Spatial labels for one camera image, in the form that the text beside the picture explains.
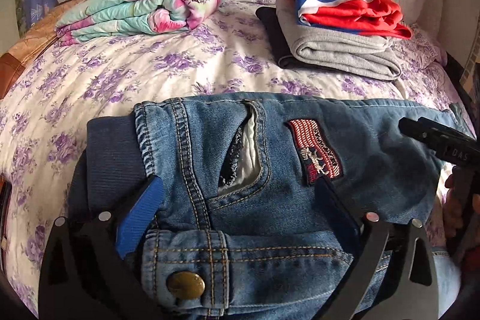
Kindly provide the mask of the orange brown pillow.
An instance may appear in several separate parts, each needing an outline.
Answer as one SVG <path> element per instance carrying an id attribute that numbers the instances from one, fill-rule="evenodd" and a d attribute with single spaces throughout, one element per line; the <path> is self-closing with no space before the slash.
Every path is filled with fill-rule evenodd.
<path id="1" fill-rule="evenodd" d="M 1 98 L 7 95 L 28 65 L 55 43 L 55 24 L 60 16 L 83 1 L 68 0 L 51 9 L 1 56 Z"/>

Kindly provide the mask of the blue denim jeans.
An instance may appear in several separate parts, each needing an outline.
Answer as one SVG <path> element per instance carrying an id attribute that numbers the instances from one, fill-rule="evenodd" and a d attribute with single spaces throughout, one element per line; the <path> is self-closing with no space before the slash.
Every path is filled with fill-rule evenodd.
<path id="1" fill-rule="evenodd" d="M 352 264 L 329 194 L 355 215 L 425 221 L 442 163 L 402 118 L 466 132 L 452 108 L 226 93 L 145 101 L 89 121 L 71 218 L 123 209 L 140 188 L 125 260 L 162 319 L 310 319 Z"/>

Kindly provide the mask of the folded grey sweatpants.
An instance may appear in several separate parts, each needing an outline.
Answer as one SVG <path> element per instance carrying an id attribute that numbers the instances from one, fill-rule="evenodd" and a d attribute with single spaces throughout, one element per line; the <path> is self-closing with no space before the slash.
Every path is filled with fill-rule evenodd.
<path id="1" fill-rule="evenodd" d="M 301 25 L 295 18 L 293 0 L 276 0 L 276 15 L 290 50 L 277 58 L 282 68 L 326 68 L 384 81 L 402 74 L 400 60 L 391 48 L 393 38 Z"/>

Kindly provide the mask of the folded floral pastel blanket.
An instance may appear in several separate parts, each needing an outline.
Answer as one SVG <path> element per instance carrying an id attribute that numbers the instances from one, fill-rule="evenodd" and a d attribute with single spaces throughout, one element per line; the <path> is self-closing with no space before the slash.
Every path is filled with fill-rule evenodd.
<path id="1" fill-rule="evenodd" d="M 191 31 L 226 0 L 85 0 L 55 24 L 61 46 L 97 37 Z"/>

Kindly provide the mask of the purple floral bedsheet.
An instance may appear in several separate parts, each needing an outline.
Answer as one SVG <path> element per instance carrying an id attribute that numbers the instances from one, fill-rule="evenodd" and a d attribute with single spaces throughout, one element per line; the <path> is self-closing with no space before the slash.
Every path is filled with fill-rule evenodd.
<path id="1" fill-rule="evenodd" d="M 395 82 L 276 65 L 260 7 L 275 0 L 228 0 L 184 35 L 103 37 L 51 46 L 1 100 L 1 174 L 11 183 L 5 274 L 22 302 L 38 308 L 46 237 L 66 209 L 75 165 L 95 117 L 125 115 L 141 101 L 240 91 L 335 99 L 392 98 L 445 110 L 460 97 L 439 45 L 419 27 L 394 44 Z"/>

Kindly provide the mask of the folded black garment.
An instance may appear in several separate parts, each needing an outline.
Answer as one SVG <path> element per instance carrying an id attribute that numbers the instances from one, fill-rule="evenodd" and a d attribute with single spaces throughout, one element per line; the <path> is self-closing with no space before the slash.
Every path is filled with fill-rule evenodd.
<path id="1" fill-rule="evenodd" d="M 329 71 L 339 71 L 333 63 L 319 62 L 317 60 L 300 60 L 294 56 L 294 51 L 290 49 L 290 44 L 282 30 L 278 15 L 281 15 L 287 28 L 290 28 L 289 34 L 295 43 L 298 39 L 304 38 L 307 34 L 316 35 L 320 32 L 318 28 L 306 27 L 298 24 L 292 6 L 284 7 L 259 7 L 256 10 L 256 16 L 263 24 L 268 36 L 271 52 L 275 63 L 282 69 L 322 69 Z"/>

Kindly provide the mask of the folded red striped garment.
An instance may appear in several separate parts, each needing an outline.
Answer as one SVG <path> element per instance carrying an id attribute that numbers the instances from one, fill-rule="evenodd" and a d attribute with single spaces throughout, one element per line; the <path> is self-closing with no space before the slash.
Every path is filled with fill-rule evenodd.
<path id="1" fill-rule="evenodd" d="M 409 39 L 403 13 L 393 0 L 294 0 L 298 23 L 361 36 Z"/>

